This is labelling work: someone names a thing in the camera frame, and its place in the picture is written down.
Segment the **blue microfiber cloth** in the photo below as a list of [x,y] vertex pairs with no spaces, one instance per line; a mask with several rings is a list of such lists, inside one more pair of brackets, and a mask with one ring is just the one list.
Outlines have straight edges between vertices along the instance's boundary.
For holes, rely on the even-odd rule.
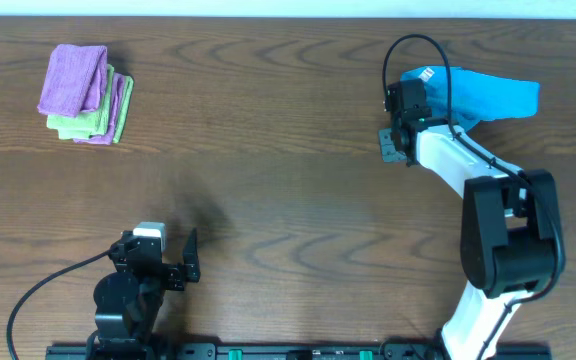
[[[540,84],[450,67],[451,118],[466,132],[482,121],[528,118],[538,112]],[[400,80],[420,79],[434,117],[448,113],[447,72],[425,66],[404,72]]]

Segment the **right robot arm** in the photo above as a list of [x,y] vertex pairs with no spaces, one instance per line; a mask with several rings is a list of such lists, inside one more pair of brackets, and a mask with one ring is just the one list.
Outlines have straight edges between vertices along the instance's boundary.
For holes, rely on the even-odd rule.
[[467,283],[439,332],[444,357],[495,357],[512,316],[545,297],[565,267],[554,177],[499,159],[444,118],[395,115],[381,137],[388,151],[434,172],[462,199]]

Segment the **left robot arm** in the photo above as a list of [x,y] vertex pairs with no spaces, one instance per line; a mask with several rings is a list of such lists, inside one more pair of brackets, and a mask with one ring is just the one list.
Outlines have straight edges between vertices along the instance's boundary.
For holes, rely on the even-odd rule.
[[144,222],[124,231],[109,249],[115,271],[98,282],[93,299],[97,330],[86,341],[86,359],[173,359],[174,347],[153,333],[167,291],[200,280],[198,234],[192,230],[183,261],[163,261],[166,229]]

